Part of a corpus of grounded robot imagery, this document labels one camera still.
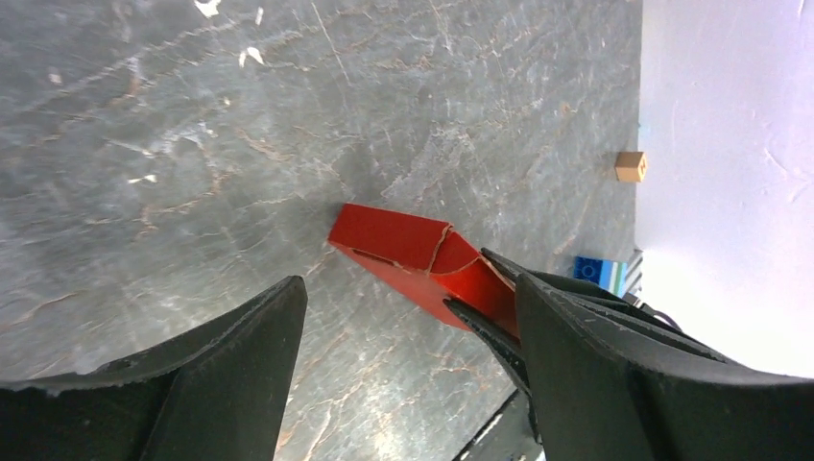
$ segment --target small wooden cube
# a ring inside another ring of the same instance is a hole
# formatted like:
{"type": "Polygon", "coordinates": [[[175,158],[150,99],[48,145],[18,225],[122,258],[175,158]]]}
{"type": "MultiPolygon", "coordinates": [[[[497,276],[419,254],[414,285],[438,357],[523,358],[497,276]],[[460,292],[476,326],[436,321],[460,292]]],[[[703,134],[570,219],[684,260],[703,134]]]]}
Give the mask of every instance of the small wooden cube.
{"type": "Polygon", "coordinates": [[[616,158],[616,178],[622,182],[642,182],[647,173],[643,152],[621,152],[616,158]]]}

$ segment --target red block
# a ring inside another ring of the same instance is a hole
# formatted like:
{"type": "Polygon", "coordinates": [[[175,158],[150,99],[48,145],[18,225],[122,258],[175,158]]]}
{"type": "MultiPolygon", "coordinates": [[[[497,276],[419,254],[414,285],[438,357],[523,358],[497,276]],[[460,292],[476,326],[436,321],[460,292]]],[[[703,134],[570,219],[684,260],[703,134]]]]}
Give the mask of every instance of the red block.
{"type": "Polygon", "coordinates": [[[346,204],[328,242],[445,324],[467,329],[454,297],[517,337],[515,288],[450,223],[346,204]]]}

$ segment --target marble surface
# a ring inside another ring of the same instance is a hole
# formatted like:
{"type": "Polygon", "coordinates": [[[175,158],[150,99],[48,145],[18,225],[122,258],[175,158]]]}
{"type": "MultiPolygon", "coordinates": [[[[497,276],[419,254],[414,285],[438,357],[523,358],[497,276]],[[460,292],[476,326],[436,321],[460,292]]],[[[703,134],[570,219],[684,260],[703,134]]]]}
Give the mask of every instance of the marble surface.
{"type": "Polygon", "coordinates": [[[90,372],[300,274],[276,459],[450,459],[510,383],[324,243],[338,207],[550,272],[626,258],[640,26],[635,0],[5,0],[0,381],[90,372]]]}

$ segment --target white wall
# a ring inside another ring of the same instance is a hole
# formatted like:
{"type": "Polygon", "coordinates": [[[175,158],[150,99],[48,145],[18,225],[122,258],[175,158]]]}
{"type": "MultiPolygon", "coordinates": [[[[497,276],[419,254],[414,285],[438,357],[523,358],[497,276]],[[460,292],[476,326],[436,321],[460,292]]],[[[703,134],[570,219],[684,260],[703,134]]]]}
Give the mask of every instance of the white wall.
{"type": "Polygon", "coordinates": [[[643,298],[814,377],[814,0],[644,0],[643,298]]]}

